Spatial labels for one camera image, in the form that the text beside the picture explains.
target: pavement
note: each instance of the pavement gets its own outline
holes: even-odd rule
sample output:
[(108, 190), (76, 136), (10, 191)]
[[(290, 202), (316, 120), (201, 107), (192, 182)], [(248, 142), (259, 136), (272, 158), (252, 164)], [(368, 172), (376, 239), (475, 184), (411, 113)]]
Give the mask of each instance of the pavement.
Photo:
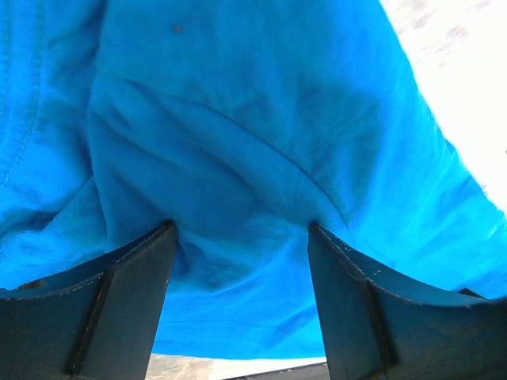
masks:
[[(507, 1), (383, 0), (446, 137), (507, 211)], [(153, 355), (147, 380), (221, 380), (316, 363)]]

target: blue fabric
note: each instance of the blue fabric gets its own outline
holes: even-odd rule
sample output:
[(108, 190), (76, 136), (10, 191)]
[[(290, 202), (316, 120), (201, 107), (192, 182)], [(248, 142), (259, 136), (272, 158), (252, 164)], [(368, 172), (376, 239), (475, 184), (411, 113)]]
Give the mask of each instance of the blue fabric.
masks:
[(507, 295), (505, 216), (376, 0), (7, 0), (0, 18), (0, 287), (173, 219), (155, 352), (320, 356), (318, 221), (426, 283)]

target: dark metal bracket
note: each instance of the dark metal bracket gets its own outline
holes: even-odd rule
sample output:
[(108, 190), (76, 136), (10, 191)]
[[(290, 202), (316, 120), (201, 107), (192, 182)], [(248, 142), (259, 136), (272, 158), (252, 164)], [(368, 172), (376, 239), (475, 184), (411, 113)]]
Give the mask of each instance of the dark metal bracket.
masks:
[(507, 300), (442, 291), (319, 225), (311, 273), (332, 380), (507, 378)]
[(0, 378), (144, 379), (176, 244), (169, 222), (70, 271), (0, 292)]

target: blue shirt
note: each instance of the blue shirt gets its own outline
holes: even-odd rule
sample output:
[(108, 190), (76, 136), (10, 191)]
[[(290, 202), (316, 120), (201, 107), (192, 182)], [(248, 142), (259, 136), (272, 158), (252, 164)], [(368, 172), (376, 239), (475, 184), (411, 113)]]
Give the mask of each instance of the blue shirt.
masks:
[(0, 19), (0, 287), (172, 219), (155, 352), (320, 356), (317, 221), (426, 283), (507, 294), (505, 216), (376, 0), (7, 0)]

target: stitching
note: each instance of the stitching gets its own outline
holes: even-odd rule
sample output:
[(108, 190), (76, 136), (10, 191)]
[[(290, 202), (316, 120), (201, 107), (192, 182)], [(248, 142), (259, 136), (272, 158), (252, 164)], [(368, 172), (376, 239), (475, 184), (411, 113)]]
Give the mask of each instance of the stitching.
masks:
[(338, 207), (338, 205), (334, 202), (334, 200), (331, 198), (330, 194), (324, 189), (324, 187), (322, 187), (320, 185), (320, 183), (318, 183), (301, 165), (299, 165), (297, 162), (295, 162), (293, 159), (291, 159), (289, 156), (286, 155), (286, 153), (278, 150), (273, 144), (271, 144), (270, 142), (266, 141), (265, 139), (257, 136), (256, 134), (254, 134), (250, 129), (248, 129), (247, 127), (241, 125), (240, 123), (238, 123), (236, 120), (230, 118), (229, 116), (223, 114), (222, 112), (220, 111), (217, 111), (216, 109), (210, 107), (209, 105), (207, 104), (202, 104), (200, 102), (197, 102), (197, 101), (191, 101), (191, 100), (188, 100), (188, 99), (185, 99), (185, 98), (182, 98), (182, 97), (178, 97), (178, 96), (175, 96), (175, 95), (169, 95), (175, 99), (178, 99), (179, 101), (183, 101), (183, 102), (186, 102), (186, 103), (189, 103), (189, 104), (192, 104), (192, 105), (196, 105), (196, 106), (199, 106), (199, 107), (202, 107), (202, 108), (206, 108), (208, 111), (210, 112), (214, 112), (220, 116), (222, 116), (224, 119), (226, 120), (229, 120), (231, 121), (232, 123), (236, 124), (238, 127), (240, 127), (242, 130), (246, 131), (249, 135), (252, 135), (254, 138), (256, 138), (257, 140), (261, 141), (262, 143), (264, 143), (266, 146), (268, 146), (270, 149), (276, 151), (280, 156), (282, 156), (283, 158), (285, 158), (285, 160), (287, 160), (289, 163), (293, 164), (301, 173), (303, 173), (303, 175), (309, 179), (311, 181), (311, 183), (313, 183), (315, 186), (317, 186), (317, 188), (324, 194), (324, 196), (326, 196), (326, 198), (331, 202), (331, 204), (334, 206), (335, 210), (337, 211), (337, 213), (340, 215), (340, 218), (341, 218), (341, 221), (343, 222), (343, 225), (345, 226), (345, 228), (347, 229), (347, 231), (349, 232), (349, 236), (353, 242), (353, 236), (351, 234), (351, 231), (349, 229), (349, 226), (347, 225), (347, 222), (345, 221), (345, 217), (344, 215), (341, 213), (340, 211), (340, 208)]
[(218, 111), (216, 109), (214, 109), (213, 107), (211, 107), (210, 105), (207, 105), (205, 103), (200, 103), (199, 101), (192, 101), (190, 99), (186, 99), (184, 97), (180, 97), (176, 94), (173, 94), (173, 93), (166, 93), (165, 91), (161, 91), (161, 90), (158, 90), (158, 89), (152, 89), (142, 83), (138, 83), (138, 82), (134, 82), (132, 81), (131, 79), (129, 78), (126, 78), (124, 76), (122, 76), (121, 74), (113, 71), (113, 70), (109, 70), (108, 68), (106, 67), (103, 67), (101, 65), (97, 65), (97, 70), (103, 72), (104, 74), (107, 74), (107, 75), (110, 75), (114, 78), (117, 78), (117, 79), (120, 79), (122, 81), (125, 81), (125, 82), (130, 82), (130, 83), (135, 83), (136, 85), (138, 86), (144, 86), (144, 87), (147, 87), (149, 90), (152, 90), (154, 91), (155, 93), (159, 93), (163, 96), (168, 96), (168, 97), (172, 97), (173, 99), (177, 100), (177, 101), (181, 101), (181, 102), (184, 102), (184, 103), (187, 103), (187, 104), (190, 104), (190, 105), (194, 105), (196, 107), (201, 107), (201, 108), (204, 108), (206, 110), (208, 110), (209, 112), (213, 112), (221, 117), (223, 117), (224, 119), (226, 120), (229, 120), (230, 122), (234, 123), (235, 125), (237, 125), (238, 127), (240, 127), (242, 130), (244, 130), (246, 133), (248, 133), (249, 135), (253, 136), (255, 139), (257, 139), (258, 141), (264, 143), (267, 147), (269, 147), (270, 149), (274, 150), (275, 152), (277, 152), (280, 156), (282, 156), (283, 158), (285, 158), (285, 160), (287, 160), (289, 163), (293, 164), (301, 173), (303, 173), (303, 175), (309, 179), (315, 186), (317, 186), (317, 188), (324, 194), (324, 196), (331, 202), (331, 204), (334, 206), (334, 209), (337, 211), (337, 213), (340, 215), (340, 218), (341, 218), (341, 221), (343, 222), (343, 225), (345, 226), (347, 232), (349, 233), (349, 236), (350, 236), (350, 239), (351, 239), (351, 242), (353, 243), (353, 235), (351, 234), (351, 231), (349, 229), (349, 226), (347, 225), (346, 221), (345, 221), (345, 217), (344, 215), (341, 213), (340, 211), (340, 208), (337, 206), (337, 204), (333, 201), (333, 199), (331, 198), (330, 194), (320, 185), (320, 183), (318, 183), (312, 176), (310, 176), (310, 174), (305, 170), (303, 169), (303, 167), (301, 167), (297, 162), (295, 162), (294, 160), (292, 160), (289, 156), (287, 156), (284, 152), (278, 150), (273, 144), (271, 144), (270, 142), (266, 141), (265, 139), (257, 136), (255, 133), (253, 133), (250, 129), (248, 129), (247, 127), (243, 126), (242, 124), (238, 123), (236, 120), (232, 119), (231, 117), (229, 117), (228, 115), (224, 114), (223, 112), (221, 111)]
[(13, 163), (13, 165), (11, 166), (9, 172), (7, 173), (6, 178), (3, 181), (1, 187), (5, 187), (7, 185), (13, 171), (16, 169), (21, 158), (23, 157), (23, 154), (25, 153), (25, 150), (26, 150), (26, 147), (29, 143), (30, 137), (32, 137), (32, 134), (33, 134), (33, 127), (35, 125), (37, 109), (39, 107), (42, 54), (43, 54), (43, 49), (44, 49), (44, 37), (43, 37), (43, 34), (44, 34), (44, 3), (42, 2), (42, 0), (39, 0), (37, 2), (37, 30), (36, 30), (36, 33), (39, 37), (39, 39), (37, 41), (37, 43), (38, 43), (37, 48), (39, 51), (38, 51), (38, 54), (36, 57), (36, 62), (35, 62), (35, 73), (34, 73), (35, 80), (33, 83), (33, 89), (34, 89), (35, 95), (33, 98), (32, 108), (30, 110), (29, 127), (28, 127), (28, 130), (26, 131), (25, 138), (23, 139), (23, 141), (21, 143), (20, 152), (17, 155), (16, 160)]

